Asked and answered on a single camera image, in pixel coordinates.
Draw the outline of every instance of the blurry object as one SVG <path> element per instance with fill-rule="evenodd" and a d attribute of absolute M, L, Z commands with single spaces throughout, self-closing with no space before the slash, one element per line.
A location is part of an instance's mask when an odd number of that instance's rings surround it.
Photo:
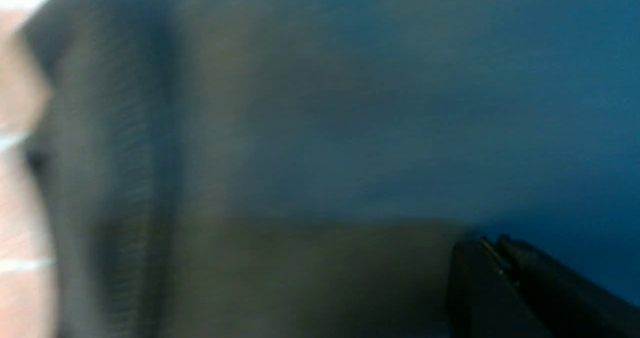
<path fill-rule="evenodd" d="M 640 336 L 640 310 L 507 236 L 454 247 L 446 300 L 453 338 Z"/>
<path fill-rule="evenodd" d="M 16 151 L 49 93 L 16 31 L 45 1 L 0 0 L 0 338 L 48 338 L 55 322 L 48 225 Z"/>

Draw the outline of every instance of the gray fabric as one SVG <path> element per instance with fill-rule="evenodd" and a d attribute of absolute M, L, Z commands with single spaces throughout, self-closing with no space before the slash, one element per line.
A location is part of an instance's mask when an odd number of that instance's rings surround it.
<path fill-rule="evenodd" d="M 163 336 L 414 333 L 416 314 L 437 330 L 469 228 L 539 244 L 637 303 L 636 1 L 171 0 L 181 164 Z M 101 64 L 135 62 L 103 49 L 119 33 L 95 28 L 91 2 L 56 81 L 55 219 L 75 254 L 114 218 L 101 212 L 122 175 L 96 118 L 119 75 Z M 98 294 L 69 284 L 73 331 L 104 329 Z"/>

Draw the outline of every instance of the gray cloth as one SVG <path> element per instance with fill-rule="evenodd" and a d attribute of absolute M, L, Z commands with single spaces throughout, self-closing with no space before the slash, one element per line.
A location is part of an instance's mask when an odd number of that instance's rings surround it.
<path fill-rule="evenodd" d="M 52 0 L 69 336 L 435 334 L 470 228 L 637 299 L 634 1 Z"/>

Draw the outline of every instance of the black object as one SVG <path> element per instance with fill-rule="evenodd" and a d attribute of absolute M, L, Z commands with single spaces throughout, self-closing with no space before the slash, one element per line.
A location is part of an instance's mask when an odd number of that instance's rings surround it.
<path fill-rule="evenodd" d="M 451 336 L 640 336 L 640 309 L 533 245 L 457 243 L 446 308 Z"/>

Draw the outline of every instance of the blue wall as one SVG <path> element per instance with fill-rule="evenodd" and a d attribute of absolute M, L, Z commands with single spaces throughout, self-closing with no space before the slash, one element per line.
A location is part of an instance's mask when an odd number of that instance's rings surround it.
<path fill-rule="evenodd" d="M 281 3 L 338 72 L 254 71 L 269 105 L 249 111 L 256 153 L 230 196 L 284 215 L 469 222 L 640 304 L 639 2 Z M 256 51 L 305 66 L 286 28 L 265 23 Z"/>

